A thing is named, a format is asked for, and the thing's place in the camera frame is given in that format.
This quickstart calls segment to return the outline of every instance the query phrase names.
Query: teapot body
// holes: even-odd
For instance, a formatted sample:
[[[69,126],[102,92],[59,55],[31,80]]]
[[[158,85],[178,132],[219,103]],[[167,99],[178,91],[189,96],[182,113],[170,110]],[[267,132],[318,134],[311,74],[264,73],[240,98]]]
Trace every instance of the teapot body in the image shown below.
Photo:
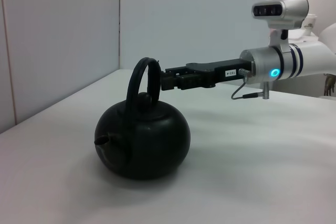
[[[131,179],[154,179],[177,169],[190,147],[190,130],[181,112],[158,101],[151,109],[125,123],[126,102],[110,107],[96,127],[95,139],[102,162],[113,172]]]

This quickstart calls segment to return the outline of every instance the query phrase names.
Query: camera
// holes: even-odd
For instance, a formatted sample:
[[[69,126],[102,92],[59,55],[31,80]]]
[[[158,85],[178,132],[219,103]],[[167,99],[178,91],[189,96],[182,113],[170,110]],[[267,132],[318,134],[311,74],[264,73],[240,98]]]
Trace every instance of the camera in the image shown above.
[[[266,0],[253,5],[252,16],[271,29],[292,30],[301,28],[308,11],[308,0]]]

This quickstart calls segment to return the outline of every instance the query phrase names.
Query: black cable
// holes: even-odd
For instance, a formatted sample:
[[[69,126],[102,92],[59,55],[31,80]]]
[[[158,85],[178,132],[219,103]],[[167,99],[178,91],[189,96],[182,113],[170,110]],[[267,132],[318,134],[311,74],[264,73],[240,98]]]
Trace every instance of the black cable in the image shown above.
[[[243,83],[232,95],[231,95],[231,99],[232,100],[238,100],[238,99],[242,99],[243,97],[234,97],[236,93],[239,92],[239,90],[241,90],[246,83]]]

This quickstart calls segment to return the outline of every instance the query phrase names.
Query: teapot handle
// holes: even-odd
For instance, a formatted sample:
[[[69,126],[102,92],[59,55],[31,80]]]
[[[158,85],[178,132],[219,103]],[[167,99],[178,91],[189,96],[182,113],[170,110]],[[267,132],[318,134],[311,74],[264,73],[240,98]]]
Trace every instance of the teapot handle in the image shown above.
[[[152,106],[156,105],[159,100],[161,89],[161,68],[159,63],[152,58],[141,59],[133,71],[128,90],[125,105],[124,121],[123,125],[130,125],[134,116],[137,113],[137,98],[140,88],[141,79],[146,67],[148,66],[148,84],[147,93],[152,98]]]

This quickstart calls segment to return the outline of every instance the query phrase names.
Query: white table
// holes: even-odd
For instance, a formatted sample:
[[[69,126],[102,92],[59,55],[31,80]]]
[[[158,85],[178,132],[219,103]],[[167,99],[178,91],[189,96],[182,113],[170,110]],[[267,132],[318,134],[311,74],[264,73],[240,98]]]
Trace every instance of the white table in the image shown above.
[[[232,101],[237,87],[225,84],[161,92],[185,115],[191,148],[177,173],[134,182],[109,172],[93,144],[130,75],[119,70],[0,135],[1,224],[335,224],[334,101]]]

